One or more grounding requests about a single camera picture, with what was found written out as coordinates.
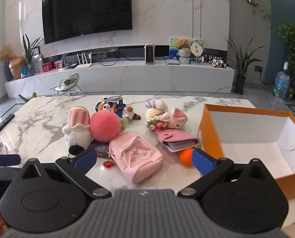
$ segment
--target black remote control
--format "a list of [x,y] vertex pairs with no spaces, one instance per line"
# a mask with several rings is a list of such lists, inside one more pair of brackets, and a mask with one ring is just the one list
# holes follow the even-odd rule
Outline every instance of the black remote control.
[[0,131],[14,118],[14,114],[10,114],[7,118],[5,118],[0,124]]

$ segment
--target striped plush hat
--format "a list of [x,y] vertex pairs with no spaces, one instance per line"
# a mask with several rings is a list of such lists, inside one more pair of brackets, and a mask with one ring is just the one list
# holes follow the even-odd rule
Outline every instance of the striped plush hat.
[[90,123],[90,115],[85,107],[73,107],[69,110],[68,123],[73,127],[77,123],[88,126]]

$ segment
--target small pink bag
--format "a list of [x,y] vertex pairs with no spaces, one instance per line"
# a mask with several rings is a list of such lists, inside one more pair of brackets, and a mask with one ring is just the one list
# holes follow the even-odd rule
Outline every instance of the small pink bag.
[[109,154],[124,175],[140,183],[163,165],[163,154],[143,137],[133,132],[122,133],[109,145]]
[[199,143],[196,137],[178,129],[157,131],[156,134],[158,140],[167,147],[170,152],[178,152],[193,148]]

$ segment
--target water bottle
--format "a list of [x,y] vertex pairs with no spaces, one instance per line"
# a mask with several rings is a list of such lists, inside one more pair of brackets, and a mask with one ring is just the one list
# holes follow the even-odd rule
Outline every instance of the water bottle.
[[273,87],[273,96],[282,102],[287,98],[287,92],[290,85],[290,77],[286,75],[287,68],[288,62],[285,62],[283,69],[278,72],[275,77]]

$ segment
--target tv screen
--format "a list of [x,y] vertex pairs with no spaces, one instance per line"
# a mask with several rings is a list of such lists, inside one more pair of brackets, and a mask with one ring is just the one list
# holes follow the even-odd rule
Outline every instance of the tv screen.
[[45,44],[132,29],[131,0],[42,0]]

